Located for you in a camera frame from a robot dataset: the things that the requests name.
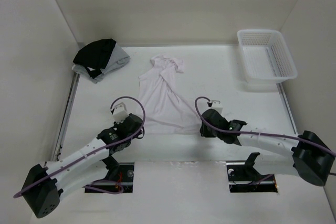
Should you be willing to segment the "white tank top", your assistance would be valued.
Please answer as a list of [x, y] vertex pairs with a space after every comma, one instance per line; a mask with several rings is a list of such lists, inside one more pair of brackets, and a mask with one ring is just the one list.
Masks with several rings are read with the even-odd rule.
[[150, 59], [152, 68], [139, 76], [138, 100], [145, 109], [148, 134], [195, 134], [201, 123], [191, 102], [176, 89], [176, 75], [184, 61], [159, 54]]

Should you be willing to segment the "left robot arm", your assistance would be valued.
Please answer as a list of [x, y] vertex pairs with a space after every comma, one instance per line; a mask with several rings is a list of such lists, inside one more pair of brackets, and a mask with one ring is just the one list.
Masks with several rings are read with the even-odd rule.
[[55, 163], [33, 166], [24, 181], [22, 196], [40, 219], [56, 209], [72, 192], [97, 180], [113, 181], [118, 162], [113, 154], [127, 148], [142, 134], [143, 121], [129, 114], [121, 123], [104, 129], [80, 150]]

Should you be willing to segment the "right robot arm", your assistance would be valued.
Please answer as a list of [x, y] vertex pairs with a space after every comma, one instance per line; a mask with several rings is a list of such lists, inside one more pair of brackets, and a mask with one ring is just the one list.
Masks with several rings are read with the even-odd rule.
[[263, 175], [284, 174], [298, 176], [304, 181], [324, 186], [335, 160], [331, 151], [314, 132], [304, 131], [301, 135], [279, 135], [272, 133], [242, 131], [247, 123], [240, 120], [228, 121], [221, 114], [208, 109], [201, 115], [202, 137], [216, 137], [226, 144], [255, 147], [272, 153], [251, 153], [244, 166], [244, 175], [253, 181]]

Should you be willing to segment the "grey folded tank top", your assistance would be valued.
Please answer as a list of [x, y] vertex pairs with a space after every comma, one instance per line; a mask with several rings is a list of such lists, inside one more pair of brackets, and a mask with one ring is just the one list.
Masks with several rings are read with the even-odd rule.
[[102, 81], [107, 74], [112, 73], [112, 72], [124, 67], [126, 64], [129, 63], [129, 61], [130, 61], [130, 56], [118, 44], [116, 44], [112, 53], [111, 53], [111, 56], [110, 56], [110, 59], [109, 59], [109, 62], [107, 64], [107, 66], [104, 69], [100, 69], [101, 73], [98, 74], [97, 77], [95, 77], [95, 78], [90, 77], [90, 75], [87, 72], [87, 70], [85, 69], [85, 67], [83, 67], [81, 65], [74, 64], [72, 66], [72, 70], [75, 73], [83, 75], [84, 77], [89, 79], [91, 82], [96, 84], [96, 83]]

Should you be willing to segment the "black folded tank top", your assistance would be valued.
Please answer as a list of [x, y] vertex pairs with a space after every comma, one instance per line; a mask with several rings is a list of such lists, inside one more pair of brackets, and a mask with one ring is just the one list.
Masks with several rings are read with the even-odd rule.
[[113, 39], [91, 42], [77, 52], [73, 63], [84, 67], [89, 76], [94, 79], [102, 74], [101, 69], [106, 68], [115, 45], [116, 41]]

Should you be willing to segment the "white plastic basket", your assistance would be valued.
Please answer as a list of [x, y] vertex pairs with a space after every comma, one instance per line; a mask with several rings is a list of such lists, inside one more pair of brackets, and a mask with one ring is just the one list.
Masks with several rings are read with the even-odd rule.
[[242, 29], [237, 32], [245, 79], [251, 84], [279, 84], [298, 76], [281, 32]]

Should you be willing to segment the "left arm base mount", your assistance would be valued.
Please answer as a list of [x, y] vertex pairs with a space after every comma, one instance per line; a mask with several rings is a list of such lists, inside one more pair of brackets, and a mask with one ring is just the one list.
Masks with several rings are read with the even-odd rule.
[[86, 194], [124, 194], [133, 193], [134, 163], [115, 164], [104, 179], [84, 187]]

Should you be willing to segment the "left aluminium table rail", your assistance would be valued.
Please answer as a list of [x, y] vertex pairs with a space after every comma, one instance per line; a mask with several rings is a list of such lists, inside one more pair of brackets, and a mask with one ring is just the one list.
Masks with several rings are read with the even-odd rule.
[[72, 73], [71, 84], [70, 84], [69, 91], [66, 93], [67, 98], [66, 98], [65, 107], [62, 110], [60, 123], [58, 126], [58, 130], [56, 132], [56, 137], [53, 142], [53, 148], [51, 151], [51, 158], [50, 158], [51, 161], [58, 161], [59, 156], [61, 154], [66, 130], [68, 127], [69, 118], [71, 115], [72, 106], [75, 100], [75, 95], [76, 95], [76, 91], [77, 91], [77, 87], [78, 87], [78, 83], [80, 79], [79, 74], [77, 74], [73, 70], [71, 71], [71, 73]]

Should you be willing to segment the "aluminium table rail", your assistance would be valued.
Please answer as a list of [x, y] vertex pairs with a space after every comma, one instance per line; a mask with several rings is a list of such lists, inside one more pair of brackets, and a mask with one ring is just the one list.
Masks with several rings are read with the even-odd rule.
[[53, 142], [53, 148], [51, 151], [51, 158], [50, 158], [51, 161], [58, 161], [59, 156], [61, 154], [66, 130], [68, 127], [69, 118], [71, 115], [72, 106], [75, 100], [75, 95], [76, 95], [76, 91], [77, 91], [77, 87], [78, 87], [78, 83], [80, 79], [79, 74], [77, 74], [73, 70], [71, 71], [71, 73], [72, 73], [71, 84], [70, 84], [69, 91], [66, 93], [67, 98], [66, 98], [65, 107], [62, 110], [60, 123], [58, 126], [58, 130], [56, 132], [56, 137]]
[[298, 130], [297, 130], [297, 127], [296, 127], [296, 124], [295, 124], [295, 121], [294, 121], [294, 118], [293, 118], [293, 115], [292, 115], [292, 111], [290, 109], [290, 105], [289, 105], [285, 90], [283, 88], [283, 85], [281, 83], [278, 83], [277, 84], [277, 89], [278, 89], [281, 101], [283, 103], [283, 106], [285, 107], [286, 116], [287, 116], [287, 118], [288, 118], [288, 120], [291, 124], [292, 130], [295, 134], [297, 134]]

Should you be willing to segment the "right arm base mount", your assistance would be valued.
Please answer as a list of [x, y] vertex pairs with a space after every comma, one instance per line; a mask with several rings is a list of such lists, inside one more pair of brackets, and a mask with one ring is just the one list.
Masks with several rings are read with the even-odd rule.
[[229, 191], [231, 193], [277, 193], [274, 174], [262, 175], [254, 168], [260, 153], [251, 153], [245, 161], [226, 163]]

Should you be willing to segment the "right aluminium table rail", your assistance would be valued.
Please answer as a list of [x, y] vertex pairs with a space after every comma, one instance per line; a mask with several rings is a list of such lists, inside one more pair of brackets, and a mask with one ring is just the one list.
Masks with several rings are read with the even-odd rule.
[[294, 121], [294, 118], [293, 118], [293, 115], [292, 115], [292, 111], [290, 109], [290, 105], [289, 105], [285, 90], [283, 88], [283, 85], [281, 83], [278, 83], [277, 84], [277, 89], [278, 89], [281, 101], [283, 103], [283, 106], [285, 107], [286, 116], [287, 116], [287, 118], [288, 118], [288, 120], [291, 124], [292, 130], [295, 134], [297, 134], [298, 130], [297, 130], [297, 127], [296, 127], [296, 124], [295, 124], [295, 121]]

